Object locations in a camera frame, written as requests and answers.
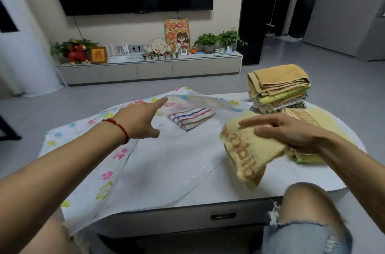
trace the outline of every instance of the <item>black drawer handle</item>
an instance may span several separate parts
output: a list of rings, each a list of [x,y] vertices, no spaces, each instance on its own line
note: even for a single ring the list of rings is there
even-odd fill
[[[211,220],[212,221],[219,221],[219,220],[226,220],[226,219],[233,219],[237,216],[236,213],[230,213],[230,214],[218,214],[218,215],[212,215]]]

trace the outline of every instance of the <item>person's right arm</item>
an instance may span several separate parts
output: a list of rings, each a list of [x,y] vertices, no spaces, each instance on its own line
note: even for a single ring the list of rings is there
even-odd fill
[[[239,125],[257,125],[258,136],[276,137],[298,151],[320,155],[385,233],[385,166],[339,135],[282,113],[255,116]]]

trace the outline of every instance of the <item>white pillar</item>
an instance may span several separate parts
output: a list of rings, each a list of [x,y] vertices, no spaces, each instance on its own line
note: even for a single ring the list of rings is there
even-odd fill
[[[55,68],[28,21],[32,16],[29,6],[25,0],[1,1],[19,31],[0,33],[0,57],[7,62],[26,96],[59,90],[62,85]]]

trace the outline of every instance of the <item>green plant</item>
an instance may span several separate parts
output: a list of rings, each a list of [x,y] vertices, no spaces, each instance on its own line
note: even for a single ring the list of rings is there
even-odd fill
[[[59,44],[58,42],[56,43],[51,43],[51,55],[52,56],[57,56],[62,54],[64,57],[68,56],[69,50],[68,46],[72,45],[73,43],[79,43],[85,46],[86,52],[90,53],[92,47],[96,47],[99,45],[98,42],[92,42],[90,40],[87,40],[85,38],[83,39],[72,39],[70,38],[69,41],[65,41],[62,44]]]
[[[240,39],[238,31],[231,29],[226,32],[222,32],[218,35],[219,43],[225,46],[231,45],[233,43],[240,43],[241,45],[248,45],[247,42],[244,42]]]
[[[218,41],[218,36],[216,36],[215,34],[212,34],[212,33],[209,33],[209,34],[206,34],[206,33],[203,33],[200,37],[198,37],[198,39],[194,42],[194,46],[195,45],[208,45],[208,46],[211,46],[211,45],[214,45],[216,44],[216,42]]]

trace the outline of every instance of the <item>person's left arm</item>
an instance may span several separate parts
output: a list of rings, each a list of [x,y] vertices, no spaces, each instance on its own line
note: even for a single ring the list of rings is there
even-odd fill
[[[130,138],[157,138],[159,130],[151,126],[151,121],[166,101],[130,104],[113,119]],[[0,253],[21,251],[65,198],[125,141],[117,125],[103,121],[0,180]]]

